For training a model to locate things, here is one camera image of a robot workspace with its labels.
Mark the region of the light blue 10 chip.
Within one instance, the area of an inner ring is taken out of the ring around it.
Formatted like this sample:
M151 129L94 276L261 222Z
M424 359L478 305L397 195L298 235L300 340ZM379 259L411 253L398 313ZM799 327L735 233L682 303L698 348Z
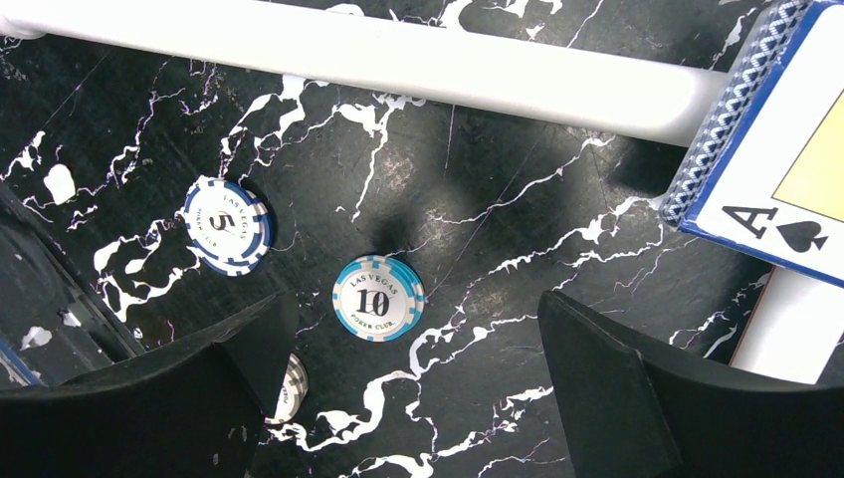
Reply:
M383 343L418 324L426 294L409 266L393 257L366 255L338 274L331 299L336 317L352 335Z

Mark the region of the grey white poker chip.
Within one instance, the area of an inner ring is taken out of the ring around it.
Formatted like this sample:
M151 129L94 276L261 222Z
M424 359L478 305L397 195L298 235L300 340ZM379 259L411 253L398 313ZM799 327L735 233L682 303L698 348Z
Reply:
M292 420L299 411L308 391L308 373L301 359L295 353L291 353L276 411L273 415L265 417L265 423L278 425Z

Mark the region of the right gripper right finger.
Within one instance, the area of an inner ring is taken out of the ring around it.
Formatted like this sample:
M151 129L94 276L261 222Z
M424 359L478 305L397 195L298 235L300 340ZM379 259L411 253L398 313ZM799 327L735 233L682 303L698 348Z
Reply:
M690 354L554 291L537 320L579 477L839 477L843 391Z

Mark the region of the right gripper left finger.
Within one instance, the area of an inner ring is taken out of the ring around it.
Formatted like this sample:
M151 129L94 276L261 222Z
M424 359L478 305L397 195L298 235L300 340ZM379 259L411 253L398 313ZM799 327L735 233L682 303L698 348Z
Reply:
M1 395L5 477L241 477L299 323L289 293L57 386Z

